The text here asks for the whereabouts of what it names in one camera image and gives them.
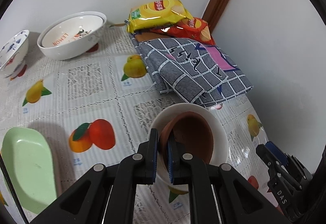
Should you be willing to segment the white floral bowl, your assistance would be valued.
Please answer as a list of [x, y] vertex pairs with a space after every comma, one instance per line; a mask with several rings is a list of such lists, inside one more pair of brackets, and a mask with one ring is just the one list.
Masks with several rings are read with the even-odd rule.
[[204, 119], [206, 119], [213, 133], [213, 153], [210, 162], [207, 164], [218, 166], [222, 163], [225, 163], [227, 161], [229, 148], [226, 133], [220, 121], [215, 118], [210, 111], [204, 109], [201, 106], [189, 103], [179, 103], [171, 105], [164, 109], [160, 114], [158, 114], [158, 116], [152, 122], [150, 128], [155, 128], [160, 136], [160, 133], [162, 132], [163, 128], [171, 120], [173, 120], [179, 114], [187, 111], [192, 111], [203, 116]]

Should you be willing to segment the brown small bowl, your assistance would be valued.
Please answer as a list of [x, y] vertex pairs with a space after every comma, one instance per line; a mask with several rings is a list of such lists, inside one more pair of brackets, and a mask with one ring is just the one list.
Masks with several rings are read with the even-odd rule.
[[203, 116], [187, 111], [171, 120], [162, 130], [158, 150], [163, 154], [167, 149], [170, 133], [174, 133], [176, 142], [185, 146], [185, 150], [209, 163], [213, 153], [213, 133]]

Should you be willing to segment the green square plate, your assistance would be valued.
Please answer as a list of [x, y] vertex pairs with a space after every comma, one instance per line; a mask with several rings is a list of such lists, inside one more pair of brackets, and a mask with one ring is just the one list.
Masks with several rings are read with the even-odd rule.
[[1, 155], [24, 209], [38, 215], [61, 193], [53, 152], [40, 132], [10, 128], [4, 136]]

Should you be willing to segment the fruit print tablecloth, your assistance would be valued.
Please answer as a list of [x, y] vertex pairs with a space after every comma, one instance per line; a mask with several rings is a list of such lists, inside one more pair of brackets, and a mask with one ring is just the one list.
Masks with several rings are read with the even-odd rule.
[[[12, 127], [39, 131], [56, 155], [62, 191], [92, 165], [116, 164], [135, 153], [156, 116], [181, 102], [173, 93], [160, 94], [148, 74], [120, 81], [128, 56], [136, 53], [124, 27], [107, 26], [97, 51], [67, 61], [45, 57], [37, 45], [30, 45], [24, 75], [12, 81], [1, 78], [1, 145]], [[22, 107], [27, 90], [41, 79], [51, 94]], [[259, 191], [277, 206], [272, 193], [267, 193], [268, 168], [255, 153], [256, 146], [268, 138], [261, 128], [258, 137], [250, 140], [247, 116], [260, 119], [247, 96], [235, 97], [209, 111], [226, 132], [227, 162], [246, 179], [254, 176]], [[93, 145], [83, 153], [70, 151], [68, 137], [74, 129], [97, 119], [113, 125], [114, 148], [101, 150]], [[190, 223], [188, 194], [178, 195], [171, 203], [169, 198], [170, 189], [158, 176], [153, 186], [138, 186], [133, 223]]]

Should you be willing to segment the grey checked cloth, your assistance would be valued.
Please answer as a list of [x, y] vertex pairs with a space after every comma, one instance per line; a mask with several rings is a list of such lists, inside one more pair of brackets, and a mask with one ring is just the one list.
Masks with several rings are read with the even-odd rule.
[[252, 84], [218, 46], [154, 33], [132, 34], [131, 41], [161, 94], [210, 107], [243, 95]]

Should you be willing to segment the orange chips bag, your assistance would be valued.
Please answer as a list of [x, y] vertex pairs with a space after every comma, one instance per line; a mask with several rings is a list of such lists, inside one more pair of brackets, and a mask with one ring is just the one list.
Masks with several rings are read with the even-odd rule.
[[150, 28], [152, 33], [168, 35], [175, 38], [190, 38], [207, 45], [215, 45], [208, 23], [200, 18], [180, 20], [173, 25]]

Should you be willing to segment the blue bird porcelain bowl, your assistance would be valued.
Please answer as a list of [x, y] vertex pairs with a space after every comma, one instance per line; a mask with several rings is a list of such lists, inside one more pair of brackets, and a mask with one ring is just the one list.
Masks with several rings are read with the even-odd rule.
[[15, 77], [25, 65], [25, 57], [29, 47], [29, 30], [18, 32], [1, 47], [1, 77]]

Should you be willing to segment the large white bowl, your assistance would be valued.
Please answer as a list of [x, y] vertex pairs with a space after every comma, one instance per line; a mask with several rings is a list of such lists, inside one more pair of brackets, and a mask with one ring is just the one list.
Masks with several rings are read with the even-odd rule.
[[107, 22], [96, 11], [74, 13], [49, 25], [36, 41], [40, 51], [54, 60], [80, 56], [100, 41]]

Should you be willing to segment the yellow chips bag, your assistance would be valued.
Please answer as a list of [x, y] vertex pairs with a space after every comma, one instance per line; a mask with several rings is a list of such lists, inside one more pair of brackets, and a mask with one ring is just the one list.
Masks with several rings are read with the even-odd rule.
[[163, 25], [172, 25], [193, 16], [180, 0], [159, 0], [131, 9], [127, 21], [127, 32], [148, 29]]

